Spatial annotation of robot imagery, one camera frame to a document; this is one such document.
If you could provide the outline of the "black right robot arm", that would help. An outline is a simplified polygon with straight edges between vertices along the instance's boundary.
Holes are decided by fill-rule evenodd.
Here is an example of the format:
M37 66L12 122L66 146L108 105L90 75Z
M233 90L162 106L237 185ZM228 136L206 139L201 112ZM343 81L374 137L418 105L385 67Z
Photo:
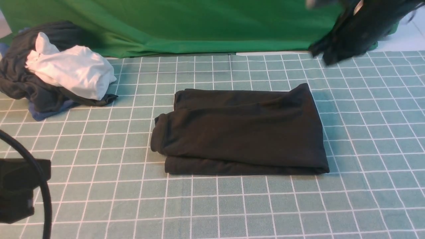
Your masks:
M307 0L307 9L339 4L342 13L333 28L308 47L312 57L322 55L326 66L365 54L387 36L409 13L424 6L423 0Z

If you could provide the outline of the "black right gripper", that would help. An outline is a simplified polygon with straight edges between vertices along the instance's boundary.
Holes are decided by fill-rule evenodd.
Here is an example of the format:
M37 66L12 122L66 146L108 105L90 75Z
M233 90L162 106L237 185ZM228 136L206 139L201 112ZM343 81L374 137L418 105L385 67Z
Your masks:
M339 62L359 56L369 50L369 41L353 34L336 34L328 32L321 39L309 46L312 57L322 55L326 66L333 66Z

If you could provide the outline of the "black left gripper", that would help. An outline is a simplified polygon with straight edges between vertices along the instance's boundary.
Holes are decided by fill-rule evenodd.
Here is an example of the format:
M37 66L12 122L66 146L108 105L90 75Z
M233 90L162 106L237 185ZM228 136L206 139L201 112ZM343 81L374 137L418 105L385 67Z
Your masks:
M0 222L12 224L35 213L36 172L24 159L0 160Z

